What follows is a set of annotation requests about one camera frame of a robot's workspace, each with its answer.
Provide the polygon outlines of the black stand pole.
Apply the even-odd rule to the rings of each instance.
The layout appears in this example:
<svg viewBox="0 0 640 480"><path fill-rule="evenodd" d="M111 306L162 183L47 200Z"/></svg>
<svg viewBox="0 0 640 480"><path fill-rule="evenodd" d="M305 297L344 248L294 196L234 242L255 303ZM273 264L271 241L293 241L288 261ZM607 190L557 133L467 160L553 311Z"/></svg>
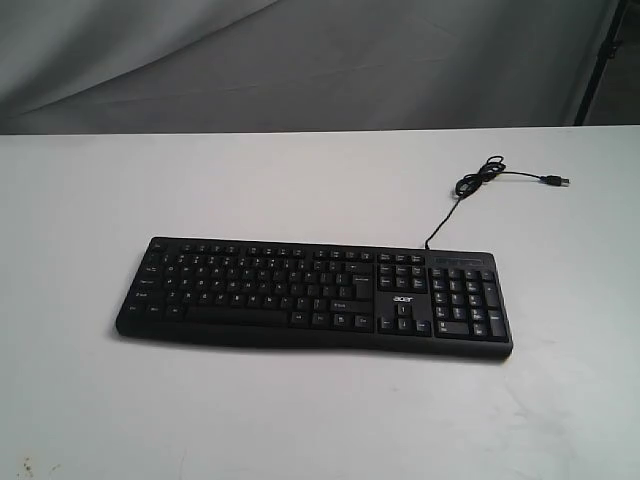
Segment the black stand pole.
<svg viewBox="0 0 640 480"><path fill-rule="evenodd" d="M618 38L618 33L629 5L630 1L628 0L615 2L615 9L610 15L606 33L599 43L593 69L574 117L574 126L581 127L585 125L607 64L616 57L618 49L623 44L623 41Z"/></svg>

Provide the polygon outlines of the grey backdrop cloth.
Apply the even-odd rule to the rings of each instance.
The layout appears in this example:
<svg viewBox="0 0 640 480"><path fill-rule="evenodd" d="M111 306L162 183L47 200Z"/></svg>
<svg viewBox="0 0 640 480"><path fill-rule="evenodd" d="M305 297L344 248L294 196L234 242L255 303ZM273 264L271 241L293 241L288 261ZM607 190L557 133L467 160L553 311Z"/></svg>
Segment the grey backdrop cloth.
<svg viewBox="0 0 640 480"><path fill-rule="evenodd" d="M5 134L567 125L611 1L5 1Z"/></svg>

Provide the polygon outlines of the black Acer keyboard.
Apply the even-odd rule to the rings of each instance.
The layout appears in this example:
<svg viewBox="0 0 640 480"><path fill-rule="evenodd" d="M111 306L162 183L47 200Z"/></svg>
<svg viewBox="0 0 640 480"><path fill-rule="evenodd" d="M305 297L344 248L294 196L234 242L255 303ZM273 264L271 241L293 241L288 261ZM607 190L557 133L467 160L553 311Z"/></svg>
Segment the black Acer keyboard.
<svg viewBox="0 0 640 480"><path fill-rule="evenodd" d="M125 337L214 346L504 359L482 252L153 238L116 317Z"/></svg>

